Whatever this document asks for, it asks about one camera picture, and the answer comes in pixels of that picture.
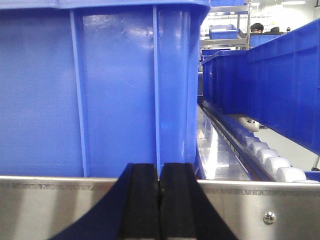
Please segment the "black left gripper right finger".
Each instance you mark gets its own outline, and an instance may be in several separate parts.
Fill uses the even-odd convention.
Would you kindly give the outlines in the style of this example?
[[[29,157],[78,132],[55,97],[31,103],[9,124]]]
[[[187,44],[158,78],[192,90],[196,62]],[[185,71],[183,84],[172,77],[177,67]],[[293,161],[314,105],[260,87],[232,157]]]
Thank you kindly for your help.
[[[166,163],[160,175],[163,240],[236,240],[197,182],[189,163]]]

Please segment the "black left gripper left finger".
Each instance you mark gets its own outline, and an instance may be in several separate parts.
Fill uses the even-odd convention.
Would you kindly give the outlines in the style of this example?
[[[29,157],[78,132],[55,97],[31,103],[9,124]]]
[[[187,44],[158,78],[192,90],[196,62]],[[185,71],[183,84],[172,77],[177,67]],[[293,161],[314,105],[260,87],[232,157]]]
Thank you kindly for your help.
[[[54,240],[158,240],[158,175],[129,163],[111,189]]]

